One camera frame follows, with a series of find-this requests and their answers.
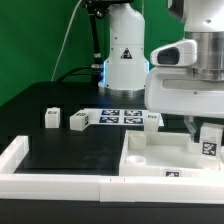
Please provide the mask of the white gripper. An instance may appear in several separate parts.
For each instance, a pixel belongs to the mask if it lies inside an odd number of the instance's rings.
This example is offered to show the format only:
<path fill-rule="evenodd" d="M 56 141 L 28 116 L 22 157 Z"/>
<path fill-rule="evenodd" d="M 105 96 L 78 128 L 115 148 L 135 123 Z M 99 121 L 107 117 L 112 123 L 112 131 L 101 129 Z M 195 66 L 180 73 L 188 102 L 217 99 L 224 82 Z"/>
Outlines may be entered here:
<path fill-rule="evenodd" d="M 196 79 L 192 68 L 196 59 L 197 43 L 192 39 L 155 49 L 144 95 L 150 112 L 186 115 L 184 124 L 192 140 L 197 132 L 193 116 L 224 118 L 224 83 Z"/>

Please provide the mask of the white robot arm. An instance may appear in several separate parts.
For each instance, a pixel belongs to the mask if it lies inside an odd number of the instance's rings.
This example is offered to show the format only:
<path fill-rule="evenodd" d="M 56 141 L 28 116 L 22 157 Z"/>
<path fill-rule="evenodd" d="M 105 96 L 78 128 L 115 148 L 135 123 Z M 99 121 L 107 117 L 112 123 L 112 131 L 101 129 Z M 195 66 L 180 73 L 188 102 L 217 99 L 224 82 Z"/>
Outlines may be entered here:
<path fill-rule="evenodd" d="M 224 119 L 224 0 L 167 0 L 184 37 L 144 56 L 144 17 L 123 0 L 109 3 L 110 53 L 99 89 L 144 95 L 151 112 Z"/>

